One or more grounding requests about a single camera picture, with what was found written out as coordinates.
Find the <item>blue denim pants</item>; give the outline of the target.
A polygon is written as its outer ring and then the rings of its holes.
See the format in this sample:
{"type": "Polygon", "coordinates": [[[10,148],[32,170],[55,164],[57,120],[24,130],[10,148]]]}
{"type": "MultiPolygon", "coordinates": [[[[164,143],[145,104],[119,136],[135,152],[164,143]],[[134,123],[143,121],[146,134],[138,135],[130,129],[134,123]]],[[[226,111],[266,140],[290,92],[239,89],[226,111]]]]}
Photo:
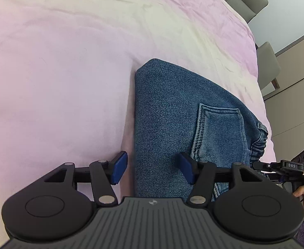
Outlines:
{"type": "Polygon", "coordinates": [[[135,196],[188,198],[177,166],[251,165],[264,154],[267,128],[233,94],[183,67],[152,59],[135,75],[135,196]]]}

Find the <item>beige wardrobe cabinet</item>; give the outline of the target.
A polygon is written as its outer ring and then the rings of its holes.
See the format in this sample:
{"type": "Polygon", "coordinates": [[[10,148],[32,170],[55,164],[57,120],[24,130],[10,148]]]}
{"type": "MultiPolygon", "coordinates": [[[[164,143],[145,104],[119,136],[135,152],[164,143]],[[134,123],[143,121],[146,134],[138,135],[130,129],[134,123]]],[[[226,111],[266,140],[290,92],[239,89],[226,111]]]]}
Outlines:
{"type": "Polygon", "coordinates": [[[278,89],[264,97],[272,153],[263,161],[290,160],[304,150],[304,36],[277,53],[278,89]]]}

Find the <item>beige chair beside bed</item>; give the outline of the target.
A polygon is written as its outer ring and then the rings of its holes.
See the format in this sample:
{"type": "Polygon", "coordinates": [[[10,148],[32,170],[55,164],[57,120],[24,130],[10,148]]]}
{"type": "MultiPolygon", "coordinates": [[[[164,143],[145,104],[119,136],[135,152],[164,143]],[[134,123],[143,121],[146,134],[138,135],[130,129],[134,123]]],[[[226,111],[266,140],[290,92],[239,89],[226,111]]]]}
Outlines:
{"type": "Polygon", "coordinates": [[[280,74],[281,67],[278,63],[273,48],[265,42],[257,48],[258,85],[265,88],[280,74]]]}

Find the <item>pink floral bed cover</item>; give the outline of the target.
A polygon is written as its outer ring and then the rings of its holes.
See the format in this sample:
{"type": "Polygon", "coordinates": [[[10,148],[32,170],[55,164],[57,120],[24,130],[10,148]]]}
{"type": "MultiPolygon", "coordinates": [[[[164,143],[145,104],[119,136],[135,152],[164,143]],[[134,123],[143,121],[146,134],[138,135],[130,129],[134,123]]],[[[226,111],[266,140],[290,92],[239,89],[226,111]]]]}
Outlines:
{"type": "Polygon", "coordinates": [[[153,58],[269,126],[254,36],[225,0],[0,0],[0,246],[15,192],[65,161],[133,151],[134,72],[153,58]]]}

